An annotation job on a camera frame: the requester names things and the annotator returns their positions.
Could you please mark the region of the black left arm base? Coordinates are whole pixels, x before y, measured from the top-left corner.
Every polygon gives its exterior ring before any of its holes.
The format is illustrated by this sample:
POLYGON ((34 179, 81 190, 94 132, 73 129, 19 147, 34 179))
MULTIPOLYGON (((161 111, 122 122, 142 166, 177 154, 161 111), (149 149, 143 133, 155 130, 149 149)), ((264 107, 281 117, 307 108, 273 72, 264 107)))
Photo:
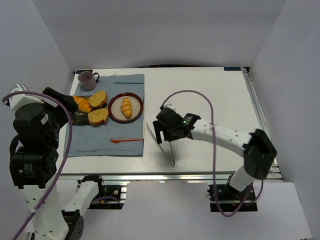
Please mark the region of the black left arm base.
POLYGON ((121 210, 124 205, 121 203, 121 185, 105 185, 100 175, 86 175, 77 181, 77 190, 84 182, 93 181, 98 184, 98 194, 92 199, 89 209, 91 210, 121 210))

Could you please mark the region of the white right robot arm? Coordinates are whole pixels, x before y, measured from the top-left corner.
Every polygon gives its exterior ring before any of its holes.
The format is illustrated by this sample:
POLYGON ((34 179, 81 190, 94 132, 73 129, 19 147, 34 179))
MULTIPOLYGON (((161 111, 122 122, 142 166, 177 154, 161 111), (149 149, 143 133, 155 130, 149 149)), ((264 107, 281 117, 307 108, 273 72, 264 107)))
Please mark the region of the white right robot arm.
POLYGON ((241 193, 255 180, 265 180, 277 156, 277 150, 261 129, 253 132, 212 125, 198 115, 180 116, 164 107, 152 123, 158 144, 188 138, 216 144, 243 158, 243 165, 230 177, 221 193, 241 193))

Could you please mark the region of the metal tongs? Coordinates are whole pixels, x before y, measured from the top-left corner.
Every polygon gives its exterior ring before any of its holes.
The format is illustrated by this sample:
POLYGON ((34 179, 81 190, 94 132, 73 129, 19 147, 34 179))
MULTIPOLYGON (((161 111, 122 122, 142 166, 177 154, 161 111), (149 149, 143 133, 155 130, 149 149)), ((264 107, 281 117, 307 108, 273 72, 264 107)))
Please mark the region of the metal tongs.
POLYGON ((174 167, 175 166, 175 160, 174 160, 174 155, 173 155, 173 150, 172 150, 172 145, 170 142, 162 142, 158 143, 155 134, 152 132, 150 126, 148 123, 146 123, 146 127, 148 129, 148 132, 150 133, 151 137, 157 144, 158 148, 161 150, 161 152, 165 155, 166 159, 168 160, 169 164, 174 167))

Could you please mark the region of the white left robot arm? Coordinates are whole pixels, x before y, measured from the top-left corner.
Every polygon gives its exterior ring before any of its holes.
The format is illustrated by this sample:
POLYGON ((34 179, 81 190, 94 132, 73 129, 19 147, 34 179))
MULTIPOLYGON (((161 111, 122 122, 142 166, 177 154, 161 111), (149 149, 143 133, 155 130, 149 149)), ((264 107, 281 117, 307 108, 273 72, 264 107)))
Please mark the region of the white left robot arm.
POLYGON ((56 183, 63 167, 57 166, 60 129, 72 125, 78 105, 71 96, 51 88, 37 93, 21 84, 2 99, 14 112, 16 136, 9 152, 13 184, 23 195, 37 240, 78 240, 85 227, 84 215, 101 193, 102 178, 87 175, 78 181, 76 194, 61 207, 56 183))

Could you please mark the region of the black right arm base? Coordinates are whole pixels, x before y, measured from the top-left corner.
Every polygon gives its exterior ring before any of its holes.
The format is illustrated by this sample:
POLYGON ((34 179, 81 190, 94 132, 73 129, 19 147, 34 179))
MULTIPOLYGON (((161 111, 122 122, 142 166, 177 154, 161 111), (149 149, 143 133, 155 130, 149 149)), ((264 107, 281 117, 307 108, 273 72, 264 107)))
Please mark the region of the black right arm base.
POLYGON ((236 208, 240 205, 241 201, 245 198, 248 191, 249 194, 245 199, 242 207, 238 210, 238 212, 258 211, 257 203, 253 202, 253 200, 256 199, 256 193, 252 186, 247 187, 242 192, 238 192, 227 189, 227 187, 224 184, 217 184, 216 190, 218 201, 223 212, 226 212, 227 214, 234 212, 236 208))

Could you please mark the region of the orange striped bread roll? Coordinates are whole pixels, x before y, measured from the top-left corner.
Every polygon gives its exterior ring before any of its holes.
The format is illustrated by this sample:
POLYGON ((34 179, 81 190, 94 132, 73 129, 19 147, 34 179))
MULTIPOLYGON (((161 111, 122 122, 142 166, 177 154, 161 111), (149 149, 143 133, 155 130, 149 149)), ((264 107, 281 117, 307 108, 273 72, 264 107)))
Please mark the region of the orange striped bread roll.
POLYGON ((130 119, 133 115, 132 104, 129 98, 124 97, 120 106, 120 110, 126 119, 130 119))

